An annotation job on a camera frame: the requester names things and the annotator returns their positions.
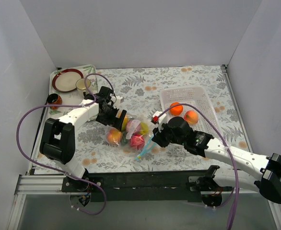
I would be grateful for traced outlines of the white plastic mesh basket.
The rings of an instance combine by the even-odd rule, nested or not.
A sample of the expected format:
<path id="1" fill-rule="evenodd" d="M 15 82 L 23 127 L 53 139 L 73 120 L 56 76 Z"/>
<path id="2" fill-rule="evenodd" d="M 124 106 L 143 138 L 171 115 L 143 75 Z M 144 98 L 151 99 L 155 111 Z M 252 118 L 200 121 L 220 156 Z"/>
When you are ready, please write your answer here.
<path id="1" fill-rule="evenodd" d="M 163 111 L 175 102 L 192 105 L 193 107 L 184 105 L 180 116 L 184 117 L 189 110 L 193 110 L 198 114 L 198 123 L 189 125 L 193 130 L 211 134 L 215 138 L 219 138 L 215 130 L 222 133 L 212 102 L 203 87 L 190 85 L 164 89 L 160 92 L 160 102 Z"/>

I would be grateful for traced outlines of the purple fake onion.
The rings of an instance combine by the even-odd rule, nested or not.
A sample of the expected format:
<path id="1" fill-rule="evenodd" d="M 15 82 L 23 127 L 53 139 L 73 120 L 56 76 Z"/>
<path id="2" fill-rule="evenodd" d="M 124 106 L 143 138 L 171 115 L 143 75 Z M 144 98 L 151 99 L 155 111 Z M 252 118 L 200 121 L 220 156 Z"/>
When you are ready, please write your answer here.
<path id="1" fill-rule="evenodd" d="M 131 119 L 128 121 L 128 123 L 126 125 L 126 131 L 132 132 L 132 133 L 138 132 L 140 129 L 139 125 L 140 125 L 140 120 Z"/>

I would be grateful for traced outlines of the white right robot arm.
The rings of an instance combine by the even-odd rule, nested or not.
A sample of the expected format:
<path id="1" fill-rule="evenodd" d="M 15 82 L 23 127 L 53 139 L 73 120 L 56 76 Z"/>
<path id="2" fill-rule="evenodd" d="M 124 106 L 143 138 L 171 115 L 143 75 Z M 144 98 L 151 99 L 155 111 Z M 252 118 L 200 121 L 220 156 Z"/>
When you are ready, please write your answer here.
<path id="1" fill-rule="evenodd" d="M 152 123 L 153 142 L 160 147 L 177 144 L 193 155 L 214 159 L 233 166 L 238 171 L 222 170 L 211 166 L 199 180 L 205 189 L 239 187 L 260 193 L 267 200 L 281 204 L 281 155 L 258 155 L 236 147 L 227 148 L 211 134 L 193 130 L 179 116 L 167 120 L 165 115 L 155 115 Z"/>

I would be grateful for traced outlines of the orange fake fruit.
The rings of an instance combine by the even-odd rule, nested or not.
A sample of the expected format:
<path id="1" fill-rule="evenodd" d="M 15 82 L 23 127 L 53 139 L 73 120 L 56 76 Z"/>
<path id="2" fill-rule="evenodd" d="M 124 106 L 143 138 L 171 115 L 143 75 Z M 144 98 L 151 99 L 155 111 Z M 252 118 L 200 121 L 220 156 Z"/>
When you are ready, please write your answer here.
<path id="1" fill-rule="evenodd" d="M 179 116 L 183 112 L 183 109 L 183 106 L 179 102 L 175 102 L 170 105 L 169 112 L 173 116 Z"/>

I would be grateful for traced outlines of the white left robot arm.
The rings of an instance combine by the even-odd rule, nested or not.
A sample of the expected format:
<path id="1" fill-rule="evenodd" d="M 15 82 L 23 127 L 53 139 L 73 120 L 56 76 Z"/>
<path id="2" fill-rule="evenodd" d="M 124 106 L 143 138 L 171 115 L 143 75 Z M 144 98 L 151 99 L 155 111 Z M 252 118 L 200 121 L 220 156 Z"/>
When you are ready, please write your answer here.
<path id="1" fill-rule="evenodd" d="M 74 156 L 76 150 L 75 133 L 90 119 L 121 130 L 127 111 L 118 116 L 123 97 L 115 96 L 112 89 L 102 86 L 94 95 L 87 94 L 80 106 L 64 116 L 49 118 L 44 124 L 40 153 L 54 161 L 66 174 L 73 177 L 72 185 L 83 192 L 89 186 L 84 177 L 88 172 Z"/>

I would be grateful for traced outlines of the green fake vegetable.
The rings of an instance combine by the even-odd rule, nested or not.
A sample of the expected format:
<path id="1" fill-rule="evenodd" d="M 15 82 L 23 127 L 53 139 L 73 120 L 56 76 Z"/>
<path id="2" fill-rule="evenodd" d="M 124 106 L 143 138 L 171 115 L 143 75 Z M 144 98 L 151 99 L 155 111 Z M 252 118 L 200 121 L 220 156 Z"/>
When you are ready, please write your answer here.
<path id="1" fill-rule="evenodd" d="M 125 138 L 122 138 L 122 140 L 121 140 L 121 145 L 122 145 L 122 146 L 125 146 L 125 145 L 127 145 L 127 144 L 129 144 L 129 140 L 128 140 L 128 139 L 125 139 Z"/>

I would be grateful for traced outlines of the yellow fake lemon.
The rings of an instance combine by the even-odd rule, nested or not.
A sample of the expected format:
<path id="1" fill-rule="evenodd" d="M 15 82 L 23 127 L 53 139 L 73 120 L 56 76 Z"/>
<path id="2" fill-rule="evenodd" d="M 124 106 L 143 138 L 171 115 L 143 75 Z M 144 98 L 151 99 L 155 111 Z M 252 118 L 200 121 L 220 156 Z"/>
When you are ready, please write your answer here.
<path id="1" fill-rule="evenodd" d="M 148 125 L 147 125 L 146 123 L 144 123 L 144 122 L 141 122 L 141 123 L 140 123 L 140 131 L 139 131 L 139 133 L 140 133 L 141 135 L 147 135 L 148 132 L 149 132 L 149 127 L 148 127 Z"/>

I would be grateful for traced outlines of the red fake apple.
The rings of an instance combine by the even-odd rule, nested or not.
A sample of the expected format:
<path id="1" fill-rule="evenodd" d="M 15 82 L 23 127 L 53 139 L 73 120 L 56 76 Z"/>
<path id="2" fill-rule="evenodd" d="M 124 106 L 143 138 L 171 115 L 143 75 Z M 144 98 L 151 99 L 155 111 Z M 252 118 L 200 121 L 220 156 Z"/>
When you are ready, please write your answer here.
<path id="1" fill-rule="evenodd" d="M 131 136 L 129 145 L 136 150 L 141 150 L 145 145 L 145 139 L 142 135 L 133 135 Z"/>

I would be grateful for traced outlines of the clear zip top bag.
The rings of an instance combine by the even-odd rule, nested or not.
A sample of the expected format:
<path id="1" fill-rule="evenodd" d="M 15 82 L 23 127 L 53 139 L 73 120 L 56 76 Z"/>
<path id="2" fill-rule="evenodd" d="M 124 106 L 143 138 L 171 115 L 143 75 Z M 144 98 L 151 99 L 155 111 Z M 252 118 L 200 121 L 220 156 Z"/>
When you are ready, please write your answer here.
<path id="1" fill-rule="evenodd" d="M 129 120 L 131 120 L 131 119 L 138 119 L 138 120 L 140 120 L 140 122 L 144 122 L 144 123 L 146 123 L 146 124 L 148 125 L 148 123 L 145 122 L 144 120 L 141 120 L 141 119 L 136 118 L 136 117 L 134 117 L 134 116 L 132 116 L 132 115 L 129 115 L 129 114 L 126 114 L 126 115 L 128 116 Z M 139 161 L 139 160 L 141 160 L 141 159 L 144 157 L 145 154 L 149 153 L 150 151 L 152 151 L 152 149 L 153 149 L 154 147 L 156 147 L 156 144 L 152 141 L 153 134 L 151 134 L 150 126 L 148 125 L 148 127 L 149 127 L 149 132 L 148 132 L 148 134 L 147 134 L 147 135 L 142 135 L 142 136 L 144 137 L 144 139 L 145 139 L 145 145 L 144 145 L 144 147 L 143 147 L 142 149 L 140 149 L 140 150 L 136 150 L 136 149 L 132 148 L 129 144 L 127 144 L 127 145 L 125 145 L 125 146 L 122 146 L 122 145 L 121 145 L 121 142 L 120 142 L 118 145 L 109 144 L 108 141 L 107 141 L 107 139 L 106 139 L 106 142 L 107 142 L 107 144 L 109 144 L 109 145 L 111 145 L 111 146 L 118 147 L 120 150 L 128 150 L 128 151 L 130 151 L 131 153 L 134 153 L 134 154 L 135 154 L 135 159 L 136 159 L 137 161 Z M 107 136 L 109 130 L 111 130 L 111 129 L 113 129 L 113 127 L 107 126 L 106 136 Z M 120 132 L 122 133 L 122 138 L 125 138 L 125 139 L 130 140 L 130 139 L 131 139 L 131 136 L 133 136 L 133 135 L 136 135 L 136 134 L 141 135 L 141 134 L 139 133 L 139 131 L 138 131 L 138 132 L 135 132 L 135 133 L 127 132 L 126 130 L 125 130 L 125 131 L 120 131 Z"/>

